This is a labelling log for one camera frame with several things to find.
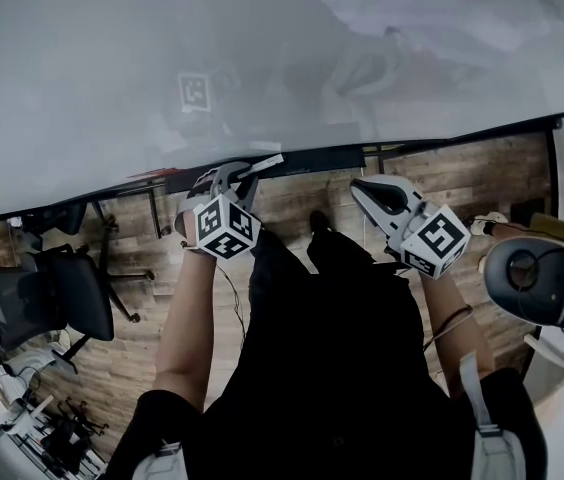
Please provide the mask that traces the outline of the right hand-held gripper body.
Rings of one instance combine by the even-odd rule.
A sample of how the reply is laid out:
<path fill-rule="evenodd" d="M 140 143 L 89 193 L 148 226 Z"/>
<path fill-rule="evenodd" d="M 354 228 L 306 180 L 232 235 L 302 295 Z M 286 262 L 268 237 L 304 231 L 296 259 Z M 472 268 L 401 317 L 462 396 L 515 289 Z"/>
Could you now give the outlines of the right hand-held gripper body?
<path fill-rule="evenodd" d="M 432 279 L 441 277 L 464 253 L 470 233 L 446 204 L 438 206 L 417 190 L 406 210 L 389 225 L 388 248 L 399 260 Z"/>

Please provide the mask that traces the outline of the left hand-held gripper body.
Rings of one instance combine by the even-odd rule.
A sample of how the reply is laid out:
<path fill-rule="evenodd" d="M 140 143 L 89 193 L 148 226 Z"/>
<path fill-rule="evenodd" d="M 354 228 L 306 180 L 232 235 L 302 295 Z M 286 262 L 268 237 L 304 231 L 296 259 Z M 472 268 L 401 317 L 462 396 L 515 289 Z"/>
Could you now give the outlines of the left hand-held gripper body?
<path fill-rule="evenodd" d="M 200 252 L 219 259 L 229 260 L 250 249 L 257 240 L 261 223 L 251 213 L 251 207 L 235 204 L 234 180 L 231 189 L 217 197 L 210 195 L 215 171 L 212 168 L 201 175 L 178 205 L 174 219 L 174 229 L 187 238 L 185 215 L 192 213 L 194 218 L 193 238 L 195 244 L 186 245 L 187 250 Z M 250 167 L 240 167 L 240 172 L 252 171 Z"/>

